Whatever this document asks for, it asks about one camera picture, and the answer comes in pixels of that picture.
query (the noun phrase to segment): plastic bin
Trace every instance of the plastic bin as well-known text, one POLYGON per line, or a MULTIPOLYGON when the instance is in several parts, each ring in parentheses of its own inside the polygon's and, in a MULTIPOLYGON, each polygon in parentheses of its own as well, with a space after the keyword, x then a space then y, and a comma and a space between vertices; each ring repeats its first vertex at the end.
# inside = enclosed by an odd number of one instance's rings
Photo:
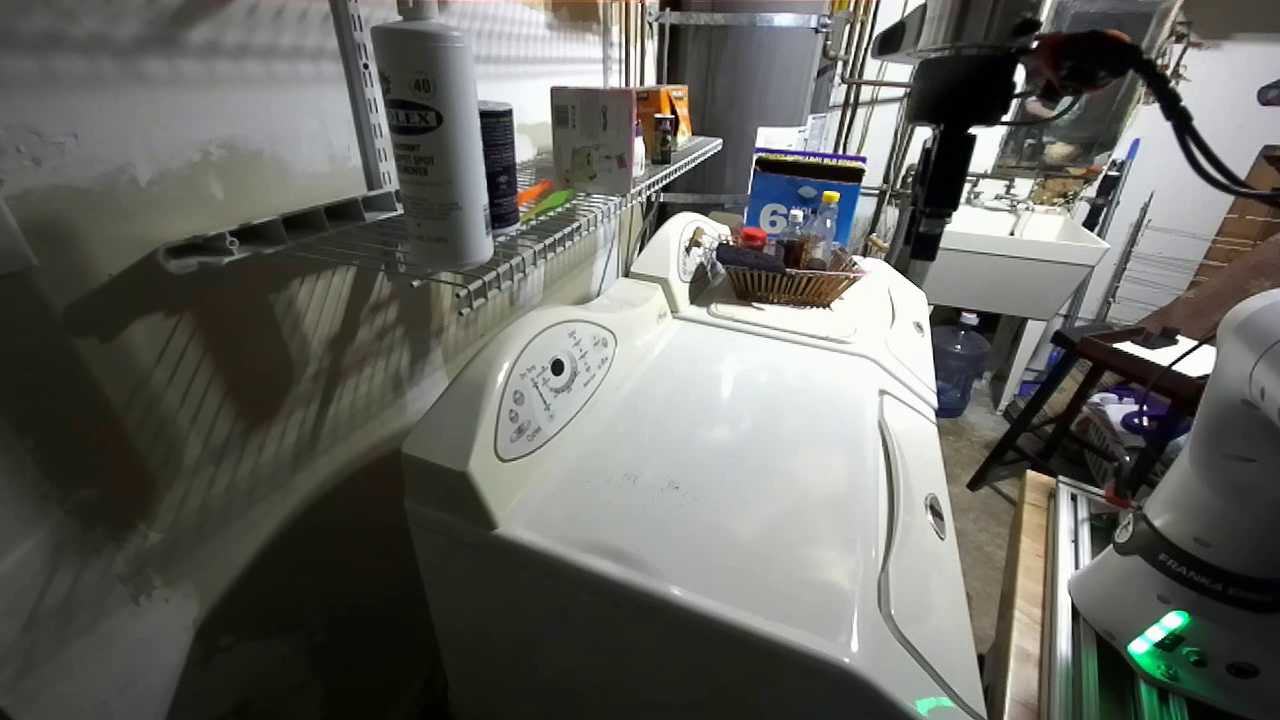
POLYGON ((976 327, 933 327, 938 416, 966 416, 974 380, 990 372, 991 345, 976 327))

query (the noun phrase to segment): washing machine control panel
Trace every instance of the washing machine control panel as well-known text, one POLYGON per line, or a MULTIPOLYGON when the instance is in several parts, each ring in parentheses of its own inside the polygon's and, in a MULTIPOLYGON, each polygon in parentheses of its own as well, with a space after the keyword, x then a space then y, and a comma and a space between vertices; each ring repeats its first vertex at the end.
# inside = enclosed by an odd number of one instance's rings
POLYGON ((535 332, 511 359, 498 408, 498 456, 519 460, 544 447, 598 396, 615 357, 615 334, 593 321, 535 332))

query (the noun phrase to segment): white washing machine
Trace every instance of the white washing machine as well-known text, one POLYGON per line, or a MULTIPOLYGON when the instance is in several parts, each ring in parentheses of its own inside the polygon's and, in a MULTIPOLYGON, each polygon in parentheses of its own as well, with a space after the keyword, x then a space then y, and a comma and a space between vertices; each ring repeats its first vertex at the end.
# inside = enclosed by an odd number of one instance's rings
POLYGON ((930 298, 863 259, 833 309, 692 305, 723 234, 670 219, 404 441, 462 720, 985 716, 930 298))

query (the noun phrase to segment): sink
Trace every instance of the sink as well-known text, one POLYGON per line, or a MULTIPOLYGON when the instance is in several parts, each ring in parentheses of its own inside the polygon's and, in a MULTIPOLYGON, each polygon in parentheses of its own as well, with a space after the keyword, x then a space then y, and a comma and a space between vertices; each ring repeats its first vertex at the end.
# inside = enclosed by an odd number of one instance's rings
POLYGON ((962 209, 923 290, 933 305, 1043 321, 1072 298, 1104 253, 1107 245, 1070 213, 962 209))

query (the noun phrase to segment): wall shelf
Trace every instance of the wall shelf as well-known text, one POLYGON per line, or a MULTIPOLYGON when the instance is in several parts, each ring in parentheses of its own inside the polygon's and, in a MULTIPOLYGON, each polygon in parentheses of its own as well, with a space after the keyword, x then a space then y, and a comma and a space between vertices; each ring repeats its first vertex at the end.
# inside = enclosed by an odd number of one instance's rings
POLYGON ((498 230, 498 253, 472 270, 435 270, 418 255, 407 224, 394 193, 358 196, 310 213, 288 213, 263 224, 239 224, 229 230, 191 234, 155 253, 161 266, 172 274, 218 270, 254 255, 299 255, 323 262, 374 262, 395 279, 447 283, 457 313, 470 316, 493 294, 525 283, 535 266, 576 248, 593 228, 622 219, 660 186, 700 166, 723 148, 716 136, 692 136, 676 148, 673 163, 649 163, 638 173, 627 196, 576 196, 573 204, 498 230))

